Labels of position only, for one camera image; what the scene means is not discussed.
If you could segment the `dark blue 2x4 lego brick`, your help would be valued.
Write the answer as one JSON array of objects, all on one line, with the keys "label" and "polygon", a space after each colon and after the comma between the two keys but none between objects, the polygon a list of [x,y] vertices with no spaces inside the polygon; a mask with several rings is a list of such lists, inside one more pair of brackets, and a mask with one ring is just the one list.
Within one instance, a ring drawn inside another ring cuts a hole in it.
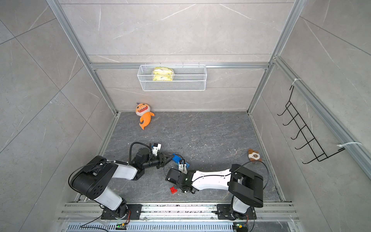
[{"label": "dark blue 2x4 lego brick", "polygon": [[185,165],[185,167],[188,169],[189,168],[189,163],[186,162],[183,158],[181,158],[181,156],[179,155],[176,155],[174,154],[172,160],[176,163],[177,166],[179,166],[180,164],[181,165]]}]

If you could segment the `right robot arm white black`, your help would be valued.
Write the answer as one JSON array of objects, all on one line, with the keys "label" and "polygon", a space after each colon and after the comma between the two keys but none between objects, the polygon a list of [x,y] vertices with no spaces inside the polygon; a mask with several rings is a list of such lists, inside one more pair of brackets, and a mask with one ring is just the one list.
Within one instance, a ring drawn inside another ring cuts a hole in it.
[{"label": "right robot arm white black", "polygon": [[231,203],[218,204],[215,214],[219,219],[255,219],[249,216],[253,208],[264,206],[263,176],[242,165],[233,164],[230,169],[219,172],[201,172],[191,170],[183,173],[174,168],[170,169],[165,180],[177,186],[183,193],[205,189],[227,190],[233,195]]}]

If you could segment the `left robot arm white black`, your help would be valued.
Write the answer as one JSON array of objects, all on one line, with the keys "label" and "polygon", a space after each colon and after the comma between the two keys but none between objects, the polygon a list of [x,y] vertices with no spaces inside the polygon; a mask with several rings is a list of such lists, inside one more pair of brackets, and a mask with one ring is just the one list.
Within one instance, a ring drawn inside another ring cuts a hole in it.
[{"label": "left robot arm white black", "polygon": [[139,180],[147,168],[165,167],[173,155],[160,152],[161,144],[133,142],[129,147],[129,161],[108,160],[94,157],[88,164],[79,167],[68,178],[69,187],[99,203],[103,212],[115,219],[129,218],[126,200],[108,187],[113,178]]}]

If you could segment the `red 2x2 lego brick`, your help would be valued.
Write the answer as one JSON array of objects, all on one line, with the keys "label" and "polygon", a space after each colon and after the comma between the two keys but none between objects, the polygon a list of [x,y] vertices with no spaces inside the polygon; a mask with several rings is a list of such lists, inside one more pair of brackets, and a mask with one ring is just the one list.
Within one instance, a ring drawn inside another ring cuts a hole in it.
[{"label": "red 2x2 lego brick", "polygon": [[175,187],[171,187],[170,190],[172,194],[175,194],[177,192],[177,189]]}]

